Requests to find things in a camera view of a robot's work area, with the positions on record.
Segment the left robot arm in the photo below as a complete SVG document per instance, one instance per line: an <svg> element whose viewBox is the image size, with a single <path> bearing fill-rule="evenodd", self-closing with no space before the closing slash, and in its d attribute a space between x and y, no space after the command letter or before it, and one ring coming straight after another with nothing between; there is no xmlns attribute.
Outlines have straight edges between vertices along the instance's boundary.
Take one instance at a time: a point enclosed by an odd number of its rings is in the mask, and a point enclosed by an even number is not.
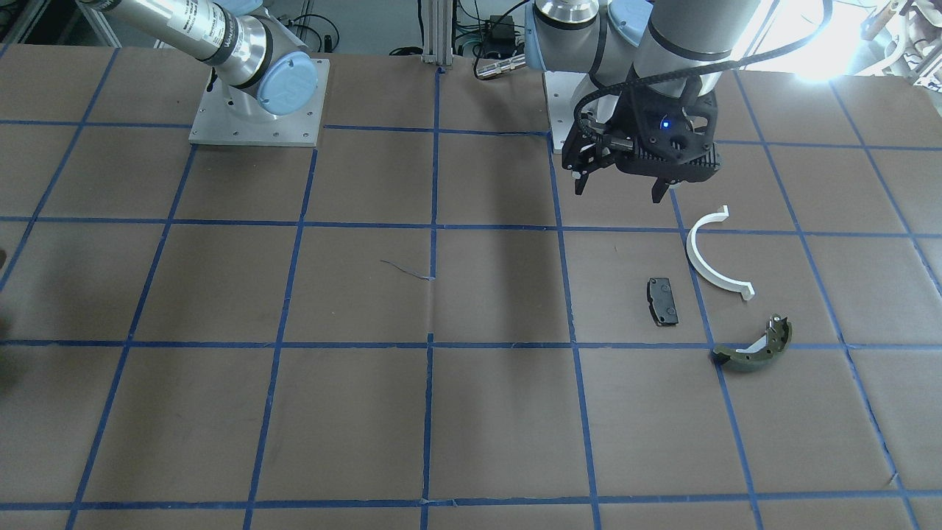
<svg viewBox="0 0 942 530"><path fill-rule="evenodd" d="M718 73L757 1L531 1L525 63L545 75L554 150L575 193L615 168L669 188L719 171Z"/></svg>

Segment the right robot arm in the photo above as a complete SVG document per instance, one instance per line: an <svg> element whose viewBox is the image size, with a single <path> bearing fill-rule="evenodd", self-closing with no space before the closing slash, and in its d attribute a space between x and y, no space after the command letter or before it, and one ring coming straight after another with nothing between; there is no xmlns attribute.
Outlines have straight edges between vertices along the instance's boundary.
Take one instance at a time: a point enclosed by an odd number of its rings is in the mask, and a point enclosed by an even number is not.
<svg viewBox="0 0 942 530"><path fill-rule="evenodd" d="M188 54L272 115L292 114L316 93L310 48L262 1L85 1Z"/></svg>

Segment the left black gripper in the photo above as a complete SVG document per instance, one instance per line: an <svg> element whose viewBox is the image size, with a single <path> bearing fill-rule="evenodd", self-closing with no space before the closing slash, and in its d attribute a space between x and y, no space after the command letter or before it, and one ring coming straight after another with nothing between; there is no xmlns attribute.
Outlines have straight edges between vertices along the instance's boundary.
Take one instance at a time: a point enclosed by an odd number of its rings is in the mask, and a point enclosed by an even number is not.
<svg viewBox="0 0 942 530"><path fill-rule="evenodd" d="M576 196L592 172L616 166L626 174L655 178L653 204L682 182L699 183L721 168L715 145L719 107L715 91L701 93L699 77L687 77L679 96L640 84L636 74L578 101L562 148L563 168L574 172Z"/></svg>

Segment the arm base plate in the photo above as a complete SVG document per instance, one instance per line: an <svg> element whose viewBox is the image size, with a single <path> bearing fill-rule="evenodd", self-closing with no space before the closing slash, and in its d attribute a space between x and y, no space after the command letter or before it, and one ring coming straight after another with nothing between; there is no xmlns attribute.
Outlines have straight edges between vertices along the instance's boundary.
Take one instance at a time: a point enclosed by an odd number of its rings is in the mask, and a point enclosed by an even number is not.
<svg viewBox="0 0 942 530"><path fill-rule="evenodd" d="M327 58L315 58L314 66L315 94L300 110L285 116L262 110L255 97L216 81L199 101L189 142L213 146L316 147L332 66Z"/></svg>
<svg viewBox="0 0 942 530"><path fill-rule="evenodd" d="M574 124L575 105L598 87L592 83L588 74L576 71L545 71L544 87L553 152L561 154Z"/></svg>

